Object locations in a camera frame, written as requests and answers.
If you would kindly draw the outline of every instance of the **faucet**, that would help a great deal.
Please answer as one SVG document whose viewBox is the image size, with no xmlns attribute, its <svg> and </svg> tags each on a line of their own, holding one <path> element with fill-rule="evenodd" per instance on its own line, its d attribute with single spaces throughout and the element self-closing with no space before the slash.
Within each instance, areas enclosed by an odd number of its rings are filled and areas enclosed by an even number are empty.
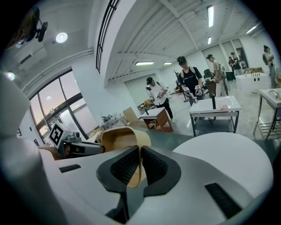
<svg viewBox="0 0 281 225">
<path fill-rule="evenodd" d="M 252 76 L 253 74 L 255 74 L 255 72 L 254 72 L 254 69 L 253 69 L 253 68 L 250 68 L 250 71 L 251 71 L 251 76 Z"/>
<path fill-rule="evenodd" d="M 268 93 L 270 93 L 270 92 L 274 92 L 275 93 L 275 99 L 277 99 L 278 97 L 281 98 L 280 95 L 276 91 L 270 90 Z"/>
</svg>

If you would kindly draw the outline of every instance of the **chair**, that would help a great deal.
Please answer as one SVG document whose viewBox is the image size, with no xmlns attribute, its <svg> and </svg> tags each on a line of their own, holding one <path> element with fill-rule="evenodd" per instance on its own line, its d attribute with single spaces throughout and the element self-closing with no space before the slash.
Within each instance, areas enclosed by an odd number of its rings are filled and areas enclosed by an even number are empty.
<svg viewBox="0 0 281 225">
<path fill-rule="evenodd" d="M 204 70 L 204 74 L 205 74 L 205 75 L 207 75 L 207 74 L 209 74 L 209 73 L 211 73 L 211 71 L 210 71 L 209 69 L 205 69 L 205 70 Z"/>
<path fill-rule="evenodd" d="M 204 79 L 209 78 L 209 77 L 212 78 L 213 75 L 211 73 L 204 75 Z"/>
<path fill-rule="evenodd" d="M 204 70 L 204 79 L 206 78 L 212 78 L 213 77 L 213 74 L 211 73 L 211 71 L 209 69 L 205 69 Z"/>
</svg>

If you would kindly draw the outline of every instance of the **black cap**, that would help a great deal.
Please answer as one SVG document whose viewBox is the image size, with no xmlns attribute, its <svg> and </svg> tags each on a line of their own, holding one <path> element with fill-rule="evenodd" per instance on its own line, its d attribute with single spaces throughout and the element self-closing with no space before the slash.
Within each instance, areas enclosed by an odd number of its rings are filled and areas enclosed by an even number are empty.
<svg viewBox="0 0 281 225">
<path fill-rule="evenodd" d="M 212 54 L 209 54 L 209 55 L 206 57 L 206 59 L 210 59 L 211 57 L 213 57 L 213 55 L 212 55 Z"/>
<path fill-rule="evenodd" d="M 184 64 L 186 64 L 186 63 L 187 63 L 186 58 L 185 58 L 184 56 L 178 57 L 178 58 L 177 58 L 177 63 L 178 63 L 179 65 L 184 65 Z"/>
<path fill-rule="evenodd" d="M 150 76 L 149 78 L 146 79 L 146 84 L 149 85 L 153 81 L 153 78 Z"/>
</svg>

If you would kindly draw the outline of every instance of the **wooden table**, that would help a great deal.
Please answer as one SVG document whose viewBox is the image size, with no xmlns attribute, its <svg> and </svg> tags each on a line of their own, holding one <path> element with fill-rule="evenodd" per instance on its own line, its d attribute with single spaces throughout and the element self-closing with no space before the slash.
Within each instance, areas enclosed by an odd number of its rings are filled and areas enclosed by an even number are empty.
<svg viewBox="0 0 281 225">
<path fill-rule="evenodd" d="M 276 77 L 276 80 L 278 82 L 278 87 L 280 88 L 281 78 L 280 77 Z"/>
<path fill-rule="evenodd" d="M 172 124 L 164 107 L 150 109 L 148 110 L 148 115 L 145 112 L 144 114 L 139 115 L 139 118 L 144 120 L 148 129 L 155 129 L 157 126 L 160 126 L 161 131 L 173 132 Z"/>
</svg>

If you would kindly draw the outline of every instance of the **ceiling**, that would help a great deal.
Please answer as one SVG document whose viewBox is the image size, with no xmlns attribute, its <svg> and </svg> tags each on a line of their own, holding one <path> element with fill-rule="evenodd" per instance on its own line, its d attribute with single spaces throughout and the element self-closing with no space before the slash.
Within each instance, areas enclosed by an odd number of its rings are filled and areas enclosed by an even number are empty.
<svg viewBox="0 0 281 225">
<path fill-rule="evenodd" d="M 15 82 L 23 87 L 34 76 L 55 62 L 72 54 L 86 50 L 89 19 L 93 0 L 42 0 L 36 4 L 40 9 L 40 19 L 49 23 L 44 40 L 26 42 L 21 48 L 4 51 L 1 67 L 16 75 Z M 56 35 L 65 32 L 68 39 L 64 43 L 55 41 Z M 19 62 L 32 55 L 23 65 Z"/>
<path fill-rule="evenodd" d="M 208 27 L 207 6 L 214 6 L 214 25 Z M 138 0 L 127 15 L 111 53 L 108 80 L 162 69 L 164 62 L 245 35 L 259 21 L 239 0 Z M 259 25 L 251 34 L 263 29 Z M 135 66 L 136 62 L 153 65 Z"/>
<path fill-rule="evenodd" d="M 43 42 L 33 39 L 21 48 L 5 50 L 1 70 L 13 72 L 16 84 L 22 88 L 47 67 L 87 50 L 94 2 L 102 2 L 101 7 L 105 8 L 108 1 L 39 1 L 40 18 L 49 23 Z M 214 5 L 215 11 L 212 28 L 208 27 L 207 20 L 206 7 L 209 5 Z M 245 35 L 257 23 L 256 17 L 239 0 L 137 0 L 115 39 L 112 49 L 117 50 L 111 51 L 113 63 L 108 64 L 105 78 L 113 80 L 126 76 L 134 79 L 144 71 L 153 73 L 155 69 L 167 67 L 163 66 L 164 62 L 175 62 L 178 56 Z M 263 29 L 262 25 L 252 34 L 260 29 Z M 55 41 L 60 32 L 68 34 L 67 41 L 62 44 Z M 208 46 L 210 36 L 212 43 Z M 21 65 L 29 54 L 32 57 Z M 135 66 L 136 62 L 148 61 L 155 63 Z"/>
</svg>

